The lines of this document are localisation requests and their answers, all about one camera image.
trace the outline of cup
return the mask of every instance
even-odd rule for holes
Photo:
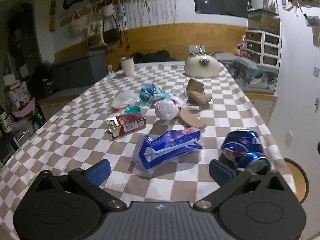
[[[134,65],[133,65],[133,57],[123,57],[120,59],[120,63],[126,77],[130,77],[134,75]]]

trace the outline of crushed blue can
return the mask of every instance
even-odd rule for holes
[[[221,150],[233,165],[231,168],[249,169],[256,174],[266,174],[271,163],[263,152],[259,135],[255,131],[239,129],[228,133]]]

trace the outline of aquarium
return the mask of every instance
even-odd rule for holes
[[[244,92],[274,94],[279,69],[257,65],[242,57],[220,59]]]
[[[280,35],[279,15],[263,9],[248,11],[248,30],[260,30]]]

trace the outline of snack box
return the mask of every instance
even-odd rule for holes
[[[113,137],[119,137],[147,126],[146,119],[138,112],[121,114],[107,119],[109,131]]]

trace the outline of screw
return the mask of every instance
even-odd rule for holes
[[[207,209],[207,208],[210,208],[212,206],[211,202],[210,201],[207,201],[207,200],[200,200],[196,203],[196,206],[198,208],[202,208],[202,209]]]
[[[121,200],[111,200],[108,203],[108,206],[111,208],[121,208],[124,206],[124,203]]]

